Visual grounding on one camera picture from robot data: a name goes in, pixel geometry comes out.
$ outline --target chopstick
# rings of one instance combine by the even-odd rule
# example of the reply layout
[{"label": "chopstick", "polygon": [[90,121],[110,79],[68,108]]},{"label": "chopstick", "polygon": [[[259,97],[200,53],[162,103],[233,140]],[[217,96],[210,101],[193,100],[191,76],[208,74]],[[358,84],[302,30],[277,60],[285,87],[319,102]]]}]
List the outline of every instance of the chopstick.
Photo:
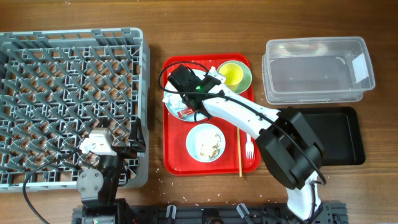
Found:
[{"label": "chopstick", "polygon": [[239,158],[239,176],[242,177],[242,156],[241,156],[241,137],[240,130],[236,128],[238,132],[238,158]]}]

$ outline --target black tray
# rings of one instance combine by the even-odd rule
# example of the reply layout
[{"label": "black tray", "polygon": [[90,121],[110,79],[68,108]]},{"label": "black tray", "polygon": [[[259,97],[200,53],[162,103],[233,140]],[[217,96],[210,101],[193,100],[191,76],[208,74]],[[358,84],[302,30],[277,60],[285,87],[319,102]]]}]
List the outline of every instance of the black tray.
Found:
[{"label": "black tray", "polygon": [[358,116],[354,108],[297,109],[325,147],[323,166],[361,165],[365,162]]}]

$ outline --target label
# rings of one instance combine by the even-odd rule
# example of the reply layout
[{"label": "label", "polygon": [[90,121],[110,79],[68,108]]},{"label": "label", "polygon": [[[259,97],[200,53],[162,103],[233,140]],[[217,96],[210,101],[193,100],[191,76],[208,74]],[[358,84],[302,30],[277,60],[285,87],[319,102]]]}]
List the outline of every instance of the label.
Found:
[{"label": "label", "polygon": [[359,83],[369,76],[368,68],[365,61],[365,55],[363,53],[353,60],[353,67],[356,83]]}]

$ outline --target fork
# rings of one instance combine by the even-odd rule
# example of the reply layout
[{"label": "fork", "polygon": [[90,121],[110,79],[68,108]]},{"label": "fork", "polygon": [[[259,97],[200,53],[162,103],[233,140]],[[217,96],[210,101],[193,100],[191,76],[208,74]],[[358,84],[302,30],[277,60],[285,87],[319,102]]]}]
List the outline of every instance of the fork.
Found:
[{"label": "fork", "polygon": [[253,142],[251,142],[251,137],[249,134],[246,133],[246,145],[245,145],[245,150],[246,150],[246,158],[247,159],[253,159],[254,158],[254,145]]}]

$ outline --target yellow bowl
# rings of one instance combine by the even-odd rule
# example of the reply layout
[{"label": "yellow bowl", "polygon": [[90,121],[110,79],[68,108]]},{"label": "yellow bowl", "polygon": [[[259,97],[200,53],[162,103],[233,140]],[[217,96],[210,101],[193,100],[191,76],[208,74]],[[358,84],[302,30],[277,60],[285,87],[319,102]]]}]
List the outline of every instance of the yellow bowl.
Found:
[{"label": "yellow bowl", "polygon": [[226,63],[220,68],[220,73],[225,75],[225,84],[235,91],[243,79],[243,69],[235,63]]}]

